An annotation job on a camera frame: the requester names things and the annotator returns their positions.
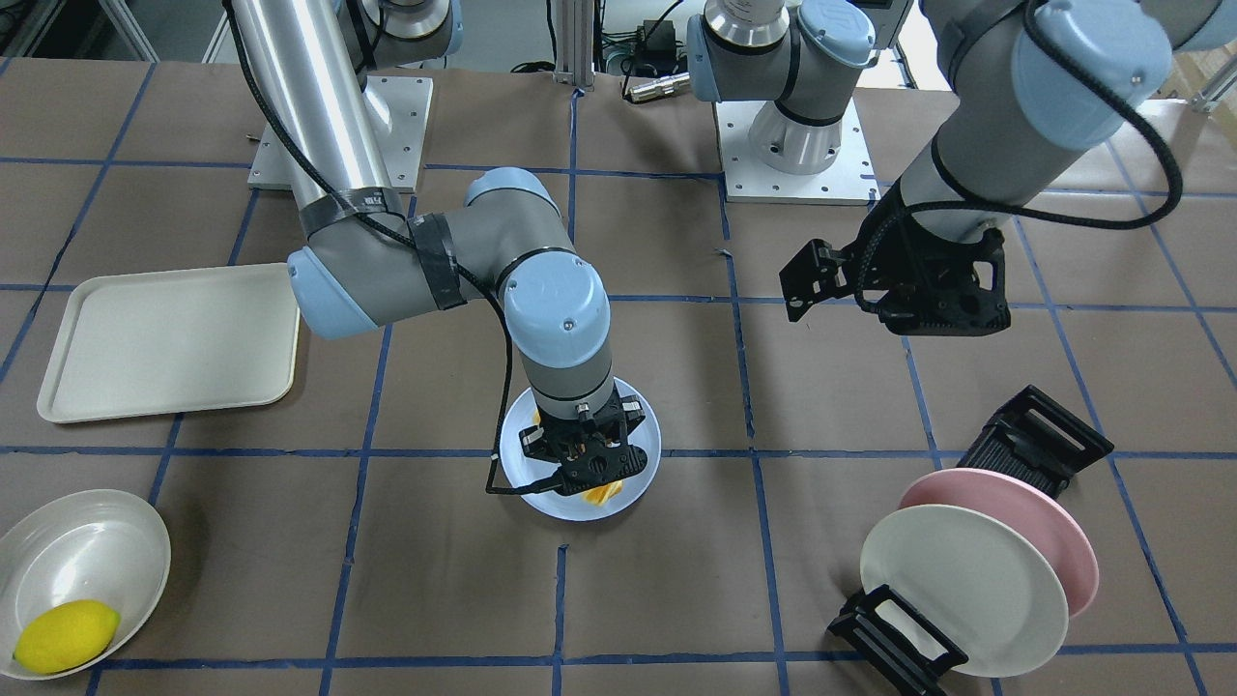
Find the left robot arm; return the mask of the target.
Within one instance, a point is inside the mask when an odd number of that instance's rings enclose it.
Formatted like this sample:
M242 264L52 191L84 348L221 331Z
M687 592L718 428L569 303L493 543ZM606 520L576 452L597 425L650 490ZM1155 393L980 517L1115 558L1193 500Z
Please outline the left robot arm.
M863 4L708 1L687 30L691 89L704 103L762 103L751 137L777 171L830 163L877 31ZM1232 1L923 1L954 112L842 248L811 241L779 272L790 321L836 297L892 334L982 336L1009 328L1001 224L1007 218L1132 230L1175 210L1183 176L1138 106L1171 56L1235 40ZM1136 219L1032 210L1089 150L1131 125L1169 193Z

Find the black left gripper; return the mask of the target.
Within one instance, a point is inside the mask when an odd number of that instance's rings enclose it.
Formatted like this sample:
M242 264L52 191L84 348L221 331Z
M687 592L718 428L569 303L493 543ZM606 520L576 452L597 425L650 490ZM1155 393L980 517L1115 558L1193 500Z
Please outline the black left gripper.
M813 305L882 291L865 307L893 334L985 336L1011 326L1004 237L990 226L976 244L939 239L903 215L901 198L882 198L857 239L835 248L811 239L779 269L788 321Z

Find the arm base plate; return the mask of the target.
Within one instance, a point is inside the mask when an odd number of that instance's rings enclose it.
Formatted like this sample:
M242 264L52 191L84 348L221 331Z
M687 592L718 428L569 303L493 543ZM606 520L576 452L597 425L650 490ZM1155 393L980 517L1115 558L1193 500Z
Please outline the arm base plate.
M401 193L418 189L433 80L428 75L367 75L362 100L367 122L383 155L390 184ZM265 127L247 176L254 189L288 192L292 168L286 150Z
M714 112L729 202L862 206L880 198L854 103L816 134L758 101L720 103Z

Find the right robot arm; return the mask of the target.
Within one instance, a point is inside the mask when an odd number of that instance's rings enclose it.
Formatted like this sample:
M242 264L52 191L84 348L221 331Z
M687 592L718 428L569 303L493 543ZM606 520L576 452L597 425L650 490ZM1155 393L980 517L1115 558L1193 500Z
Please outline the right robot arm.
M473 180L460 210L409 218L332 5L221 9L247 89L293 167L306 244L287 265L310 330L365 334L486 300L539 415L520 431L520 450L554 466L511 488L487 481L487 492L580 494L643 472L649 455L630 436L644 405L618 392L607 292L542 182L495 168Z

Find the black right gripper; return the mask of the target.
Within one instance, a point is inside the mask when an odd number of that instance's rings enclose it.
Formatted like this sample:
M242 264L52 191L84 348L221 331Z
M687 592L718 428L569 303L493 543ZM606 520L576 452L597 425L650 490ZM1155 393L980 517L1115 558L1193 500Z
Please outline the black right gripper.
M559 467L546 478L521 485L520 494L578 494L640 475L648 464L644 449L630 443L630 433L646 417L633 393L614 393L596 413L583 404L574 422L544 415L538 407L534 413L538 423L520 431L522 451Z

